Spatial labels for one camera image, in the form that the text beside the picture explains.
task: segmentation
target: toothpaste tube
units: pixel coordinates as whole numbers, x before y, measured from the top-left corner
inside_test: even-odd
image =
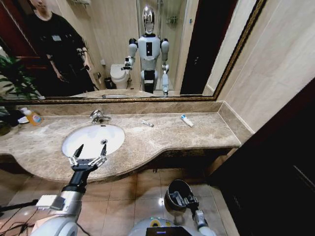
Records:
[[[191,122],[190,119],[188,119],[185,114],[182,114],[181,119],[183,120],[183,122],[185,122],[187,125],[189,125],[190,127],[193,127],[193,123]]]

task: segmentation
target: marble countertop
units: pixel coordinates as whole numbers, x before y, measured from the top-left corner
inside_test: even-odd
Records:
[[[106,124],[123,129],[125,141],[89,180],[112,181],[145,165],[160,153],[174,149],[237,148],[241,144],[218,113],[186,113],[194,123],[187,126],[181,114],[110,115]],[[154,124],[149,127],[141,120]],[[91,125],[88,116],[44,117],[38,126],[24,124],[0,137],[0,153],[11,154],[28,172],[54,181],[69,181],[73,170],[62,153],[65,137]]]

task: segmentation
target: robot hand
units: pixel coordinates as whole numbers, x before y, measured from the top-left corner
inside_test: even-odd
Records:
[[[130,56],[126,57],[125,66],[123,66],[121,70],[132,70],[132,64],[132,58]]]

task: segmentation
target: cable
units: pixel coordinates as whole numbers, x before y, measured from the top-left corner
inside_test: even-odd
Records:
[[[12,219],[22,208],[18,209],[0,228],[0,230],[2,230],[2,228],[6,225],[6,223],[9,222],[10,219]]]
[[[78,224],[78,222],[76,222],[76,223],[77,223],[77,225],[79,226],[79,228],[83,231],[83,233],[85,233],[85,234],[88,235],[88,236],[91,236],[90,233],[86,232],[86,231],[82,228],[82,226]]]
[[[7,229],[6,231],[3,231],[3,232],[0,233],[0,236],[4,235],[4,234],[7,233],[8,231],[11,231],[11,230],[14,230],[14,229],[18,228],[18,227],[21,227],[21,230],[20,230],[20,232],[19,232],[19,234],[18,234],[18,235],[20,235],[21,233],[23,233],[23,232],[25,231],[25,229],[28,229],[28,228],[30,228],[30,227],[33,227],[34,224],[29,225],[29,224],[28,224],[28,221],[36,214],[37,211],[38,211],[38,208],[36,208],[36,211],[27,219],[26,222],[17,221],[17,222],[12,223],[11,226],[9,227],[9,229]]]

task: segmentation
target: gold mirror frame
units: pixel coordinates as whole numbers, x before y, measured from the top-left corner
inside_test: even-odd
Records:
[[[246,22],[241,36],[233,50],[233,53],[224,69],[219,84],[213,96],[180,95],[173,97],[144,97],[144,98],[79,98],[79,97],[47,97],[44,100],[3,100],[0,105],[35,105],[35,104],[82,104],[82,103],[117,103],[117,102],[185,102],[185,101],[216,101],[228,76],[230,75],[236,60],[238,59],[265,3],[267,0],[257,0]]]

